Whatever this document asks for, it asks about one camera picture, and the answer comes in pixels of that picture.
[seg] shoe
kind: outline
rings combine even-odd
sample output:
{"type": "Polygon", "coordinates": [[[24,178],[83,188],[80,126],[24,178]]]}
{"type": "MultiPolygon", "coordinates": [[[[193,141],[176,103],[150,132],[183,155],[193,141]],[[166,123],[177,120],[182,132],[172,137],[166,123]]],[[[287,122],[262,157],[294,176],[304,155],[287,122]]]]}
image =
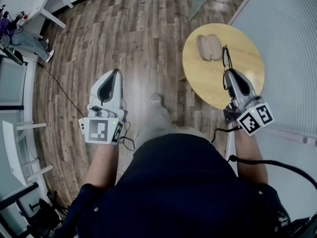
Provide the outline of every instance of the shoe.
{"type": "Polygon", "coordinates": [[[45,62],[49,62],[53,55],[54,55],[54,50],[49,52],[49,57],[45,60],[45,62]]]}
{"type": "Polygon", "coordinates": [[[48,39],[46,39],[46,40],[45,40],[45,42],[46,42],[46,44],[47,44],[47,45],[46,45],[46,49],[45,49],[45,50],[47,50],[47,49],[48,49],[48,47],[49,47],[49,40],[48,40],[48,39]]]}
{"type": "Polygon", "coordinates": [[[150,97],[150,101],[152,104],[154,103],[162,104],[162,97],[159,95],[159,93],[153,93],[150,97]]]}

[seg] floor plank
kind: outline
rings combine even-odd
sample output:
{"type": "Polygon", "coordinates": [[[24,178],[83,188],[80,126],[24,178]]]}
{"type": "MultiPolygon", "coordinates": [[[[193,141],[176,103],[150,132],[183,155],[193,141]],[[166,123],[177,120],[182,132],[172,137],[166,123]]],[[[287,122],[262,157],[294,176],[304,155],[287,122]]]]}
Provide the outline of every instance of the floor plank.
{"type": "MultiPolygon", "coordinates": [[[[44,31],[55,49],[46,68],[70,99],[87,113],[90,89],[107,71],[118,67],[124,77],[124,99],[131,122],[128,136],[140,129],[153,92],[164,96],[172,121],[199,129],[211,140],[217,127],[225,127],[223,114],[202,101],[190,85],[178,82],[183,74],[182,49],[189,34],[207,23],[228,23],[243,0],[208,0],[189,21],[192,0],[88,0],[57,17],[61,29],[49,23],[44,31]]],[[[53,164],[45,174],[49,190],[56,190],[63,205],[77,196],[92,161],[95,145],[85,144],[80,114],[56,82],[40,67],[36,72],[33,103],[41,165],[53,164]]],[[[215,146],[224,155],[226,134],[215,146]]],[[[120,145],[118,177],[133,153],[120,145]]]]}

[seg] wire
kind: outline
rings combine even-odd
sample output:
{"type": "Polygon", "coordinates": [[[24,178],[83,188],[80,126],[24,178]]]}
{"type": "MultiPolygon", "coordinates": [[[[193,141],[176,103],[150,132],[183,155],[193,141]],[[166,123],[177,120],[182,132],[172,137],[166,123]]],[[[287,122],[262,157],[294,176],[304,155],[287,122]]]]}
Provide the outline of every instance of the wire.
{"type": "Polygon", "coordinates": [[[71,102],[71,104],[74,106],[74,108],[77,109],[77,111],[80,113],[80,115],[81,115],[82,117],[84,117],[83,113],[79,110],[79,108],[71,101],[71,99],[69,98],[69,96],[66,94],[66,92],[64,91],[64,89],[62,88],[62,86],[60,85],[60,83],[58,82],[58,80],[57,80],[42,64],[40,64],[39,62],[34,61],[34,60],[31,60],[31,61],[33,61],[33,62],[37,63],[38,65],[40,65],[49,75],[51,75],[51,77],[56,81],[56,83],[58,84],[58,86],[60,87],[60,89],[61,89],[61,90],[63,91],[63,93],[65,94],[66,98],[71,102]]]}
{"type": "Polygon", "coordinates": [[[13,21],[13,19],[11,18],[11,15],[10,15],[10,13],[9,13],[9,12],[8,12],[8,15],[9,15],[9,17],[10,17],[11,21],[13,21]]]}
{"type": "Polygon", "coordinates": [[[12,32],[12,33],[8,33],[8,34],[1,35],[1,36],[0,36],[0,39],[2,39],[3,36],[13,35],[13,34],[20,34],[20,33],[22,33],[22,32],[24,31],[24,27],[23,27],[23,26],[20,26],[20,25],[18,25],[18,24],[16,24],[16,25],[19,26],[20,28],[22,28],[22,31],[20,31],[20,32],[12,32]]]}
{"type": "MultiPolygon", "coordinates": [[[[126,108],[127,108],[127,103],[125,102],[124,99],[122,99],[122,100],[123,100],[123,102],[124,102],[124,104],[125,104],[125,107],[123,107],[123,109],[126,110],[126,108]]],[[[129,121],[126,121],[125,124],[124,124],[125,133],[124,133],[124,135],[123,135],[122,137],[119,138],[119,140],[121,140],[121,139],[123,139],[123,140],[122,140],[121,142],[119,142],[119,143],[122,143],[122,144],[124,145],[124,147],[125,147],[126,149],[128,149],[129,151],[134,152],[134,151],[135,151],[134,140],[131,139],[131,138],[129,138],[129,137],[127,137],[127,133],[128,133],[128,131],[129,131],[130,127],[131,127],[131,123],[130,123],[129,121]],[[132,144],[133,144],[133,150],[126,146],[126,144],[125,144],[125,140],[126,140],[126,139],[128,139],[128,140],[130,140],[130,141],[132,142],[132,144]]]]}
{"type": "Polygon", "coordinates": [[[239,125],[239,126],[236,126],[236,127],[234,127],[234,128],[232,128],[232,129],[221,129],[221,128],[217,128],[217,129],[214,130],[213,139],[212,139],[211,143],[213,143],[214,140],[216,139],[216,132],[217,132],[217,130],[222,131],[222,132],[232,132],[232,131],[235,131],[235,130],[239,130],[239,129],[241,129],[241,128],[242,128],[242,127],[241,127],[240,125],[239,125]]]}
{"type": "Polygon", "coordinates": [[[285,169],[289,169],[295,173],[298,173],[299,175],[301,175],[302,177],[306,178],[308,181],[310,181],[315,189],[317,189],[317,182],[308,174],[306,173],[305,171],[297,168],[297,167],[294,167],[294,166],[291,166],[291,165],[288,165],[288,164],[284,164],[284,163],[281,163],[279,161],[271,161],[271,160],[261,160],[261,161],[251,161],[251,160],[243,160],[243,159],[239,159],[237,156],[235,155],[230,155],[229,157],[229,160],[232,161],[232,162],[241,162],[241,163],[244,163],[244,164],[248,164],[248,165],[257,165],[257,164],[268,164],[268,165],[274,165],[274,166],[278,166],[278,167],[282,167],[282,168],[285,168],[285,169]]]}
{"type": "Polygon", "coordinates": [[[118,171],[118,170],[117,170],[117,172],[123,174],[124,172],[127,171],[128,167],[129,167],[129,165],[125,165],[125,166],[122,168],[122,171],[118,171]]]}

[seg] gray pants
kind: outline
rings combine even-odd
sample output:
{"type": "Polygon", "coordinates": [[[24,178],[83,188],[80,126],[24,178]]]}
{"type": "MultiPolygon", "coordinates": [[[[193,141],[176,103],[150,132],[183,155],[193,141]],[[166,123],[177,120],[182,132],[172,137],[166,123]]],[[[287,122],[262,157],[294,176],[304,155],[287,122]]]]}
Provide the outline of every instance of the gray pants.
{"type": "Polygon", "coordinates": [[[49,57],[49,53],[45,50],[47,48],[47,43],[45,41],[38,41],[26,32],[13,34],[11,43],[13,46],[25,46],[31,48],[32,51],[43,60],[46,60],[49,57]]]}
{"type": "Polygon", "coordinates": [[[167,110],[163,108],[159,102],[155,102],[151,105],[146,122],[137,135],[135,150],[137,150],[146,141],[153,138],[176,133],[190,134],[205,138],[200,131],[194,128],[178,128],[176,126],[172,126],[167,110]]]}

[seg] navy t-shirt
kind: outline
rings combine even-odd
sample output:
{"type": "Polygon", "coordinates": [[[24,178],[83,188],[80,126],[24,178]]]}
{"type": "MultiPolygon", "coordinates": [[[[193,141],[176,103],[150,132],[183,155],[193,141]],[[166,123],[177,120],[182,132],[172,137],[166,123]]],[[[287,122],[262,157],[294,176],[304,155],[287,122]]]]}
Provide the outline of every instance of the navy t-shirt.
{"type": "Polygon", "coordinates": [[[84,185],[55,237],[273,237],[289,221],[276,191],[236,177],[207,140],[143,144],[117,185],[84,185]]]}

